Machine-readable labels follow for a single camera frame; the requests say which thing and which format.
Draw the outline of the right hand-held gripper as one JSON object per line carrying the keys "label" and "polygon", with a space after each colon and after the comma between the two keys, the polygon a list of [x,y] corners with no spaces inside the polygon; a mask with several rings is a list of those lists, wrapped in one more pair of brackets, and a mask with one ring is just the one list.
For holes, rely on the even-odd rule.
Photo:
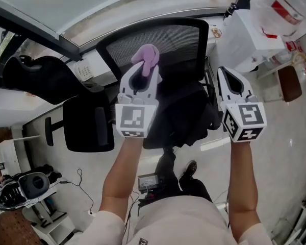
{"label": "right hand-held gripper", "polygon": [[249,81],[226,67],[218,68],[221,97],[226,104],[222,124],[232,142],[257,140],[267,127],[264,105],[253,94]]}

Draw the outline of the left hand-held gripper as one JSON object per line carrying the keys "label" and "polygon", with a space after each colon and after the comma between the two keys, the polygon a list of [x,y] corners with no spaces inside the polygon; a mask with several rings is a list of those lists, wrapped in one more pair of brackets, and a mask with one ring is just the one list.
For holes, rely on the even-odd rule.
{"label": "left hand-held gripper", "polygon": [[135,94],[143,89],[143,61],[134,64],[121,78],[118,103],[115,105],[116,129],[123,137],[146,138],[156,115],[157,86],[160,83],[159,66],[150,73],[147,98]]}

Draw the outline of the purple cloth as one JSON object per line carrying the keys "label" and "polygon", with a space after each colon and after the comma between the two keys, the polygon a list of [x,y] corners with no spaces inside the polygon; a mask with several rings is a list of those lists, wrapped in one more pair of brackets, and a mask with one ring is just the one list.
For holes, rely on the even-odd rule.
{"label": "purple cloth", "polygon": [[143,61],[142,75],[148,77],[150,70],[154,68],[160,58],[160,52],[153,44],[142,45],[132,56],[131,63],[136,64]]}

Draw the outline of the black mesh office chair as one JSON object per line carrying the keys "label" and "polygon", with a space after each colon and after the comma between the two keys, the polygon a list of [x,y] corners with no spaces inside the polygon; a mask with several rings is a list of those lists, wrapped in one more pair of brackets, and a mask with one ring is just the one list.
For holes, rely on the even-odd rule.
{"label": "black mesh office chair", "polygon": [[[131,58],[137,50],[145,44],[156,46],[160,52],[160,83],[155,98],[159,106],[161,98],[193,81],[211,84],[205,70],[208,28],[207,22],[195,18],[151,19],[110,34],[96,45],[96,50],[120,84],[134,65]],[[143,89],[135,96],[147,98],[149,77],[143,76]]]}

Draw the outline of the person's right forearm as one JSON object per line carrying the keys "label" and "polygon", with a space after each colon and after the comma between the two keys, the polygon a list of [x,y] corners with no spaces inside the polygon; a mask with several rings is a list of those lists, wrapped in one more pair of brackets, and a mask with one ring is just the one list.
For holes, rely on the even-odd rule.
{"label": "person's right forearm", "polygon": [[249,142],[231,143],[231,171],[228,188],[228,215],[233,237],[260,222],[257,214],[258,189]]}

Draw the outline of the white water dispenser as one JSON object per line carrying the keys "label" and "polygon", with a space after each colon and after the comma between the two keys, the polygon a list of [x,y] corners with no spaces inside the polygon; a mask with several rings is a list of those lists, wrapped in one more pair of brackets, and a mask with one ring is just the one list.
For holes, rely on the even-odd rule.
{"label": "white water dispenser", "polygon": [[224,66],[243,74],[284,49],[280,37],[268,38],[253,26],[249,10],[236,10],[216,41],[210,66],[213,72]]}

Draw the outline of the brown seat folding chair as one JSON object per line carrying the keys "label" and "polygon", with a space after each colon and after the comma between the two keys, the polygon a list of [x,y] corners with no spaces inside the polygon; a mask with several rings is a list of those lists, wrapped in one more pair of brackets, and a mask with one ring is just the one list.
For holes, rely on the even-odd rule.
{"label": "brown seat folding chair", "polygon": [[265,103],[292,102],[302,95],[301,85],[294,66],[287,62],[257,75]]}

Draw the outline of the small printed packet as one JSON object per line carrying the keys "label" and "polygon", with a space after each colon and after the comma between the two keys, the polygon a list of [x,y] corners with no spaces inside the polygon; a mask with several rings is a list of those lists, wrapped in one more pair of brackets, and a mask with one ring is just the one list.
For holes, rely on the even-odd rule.
{"label": "small printed packet", "polygon": [[220,30],[220,28],[217,25],[212,24],[210,26],[210,30],[211,30],[211,32],[212,32],[212,34],[215,38],[220,38],[221,37],[222,31]]}

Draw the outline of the black cylindrical object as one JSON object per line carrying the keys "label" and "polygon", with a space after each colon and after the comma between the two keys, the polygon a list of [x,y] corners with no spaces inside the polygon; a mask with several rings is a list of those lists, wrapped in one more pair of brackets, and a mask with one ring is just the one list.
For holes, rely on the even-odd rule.
{"label": "black cylindrical object", "polygon": [[231,3],[230,6],[227,8],[226,12],[224,13],[223,19],[232,16],[235,10],[237,10],[236,3]]}

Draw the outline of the clear water jug red label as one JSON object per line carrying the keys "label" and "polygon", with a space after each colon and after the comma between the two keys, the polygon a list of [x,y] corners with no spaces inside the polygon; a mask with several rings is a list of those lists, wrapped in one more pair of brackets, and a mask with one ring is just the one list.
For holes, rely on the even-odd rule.
{"label": "clear water jug red label", "polygon": [[306,19],[306,0],[250,0],[250,13],[262,34],[291,37]]}

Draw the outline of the person's right black shoe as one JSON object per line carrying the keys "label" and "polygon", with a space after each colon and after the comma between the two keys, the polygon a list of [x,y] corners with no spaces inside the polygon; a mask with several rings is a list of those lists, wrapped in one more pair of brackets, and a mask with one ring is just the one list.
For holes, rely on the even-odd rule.
{"label": "person's right black shoe", "polygon": [[193,179],[193,175],[197,170],[197,162],[195,160],[191,160],[185,167],[182,175],[179,178],[180,186],[187,184],[190,180]]}

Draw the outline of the black box device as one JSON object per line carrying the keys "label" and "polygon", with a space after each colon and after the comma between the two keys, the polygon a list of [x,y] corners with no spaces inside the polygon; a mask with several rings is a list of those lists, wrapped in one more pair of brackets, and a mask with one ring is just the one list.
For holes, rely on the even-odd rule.
{"label": "black box device", "polygon": [[141,194],[149,193],[155,189],[161,189],[165,185],[164,177],[160,177],[155,173],[138,176],[138,190]]}

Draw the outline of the black boots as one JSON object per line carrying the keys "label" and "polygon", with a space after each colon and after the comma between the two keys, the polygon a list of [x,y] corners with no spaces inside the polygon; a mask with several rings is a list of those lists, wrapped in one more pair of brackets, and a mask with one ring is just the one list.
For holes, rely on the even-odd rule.
{"label": "black boots", "polygon": [[51,165],[45,164],[41,170],[42,173],[48,177],[50,183],[55,183],[58,179],[62,178],[62,174],[54,171],[54,168]]}

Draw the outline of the person's beige shirt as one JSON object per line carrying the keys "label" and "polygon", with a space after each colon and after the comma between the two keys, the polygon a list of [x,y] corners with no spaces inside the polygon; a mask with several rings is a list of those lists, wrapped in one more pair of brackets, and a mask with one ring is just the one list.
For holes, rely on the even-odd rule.
{"label": "person's beige shirt", "polygon": [[[107,211],[66,245],[122,245],[124,222]],[[261,223],[235,240],[217,207],[206,199],[177,196],[144,206],[126,245],[273,245]]]}

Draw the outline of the white shelf unit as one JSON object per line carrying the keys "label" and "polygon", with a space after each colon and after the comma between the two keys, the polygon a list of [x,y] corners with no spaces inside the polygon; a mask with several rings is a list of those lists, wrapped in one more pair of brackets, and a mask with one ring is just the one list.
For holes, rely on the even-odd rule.
{"label": "white shelf unit", "polygon": [[17,156],[17,151],[15,148],[15,142],[18,141],[27,141],[35,138],[39,138],[40,135],[22,137],[4,140],[0,143],[0,163],[7,163],[5,168],[8,168],[8,165],[18,165],[20,168],[20,163]]}

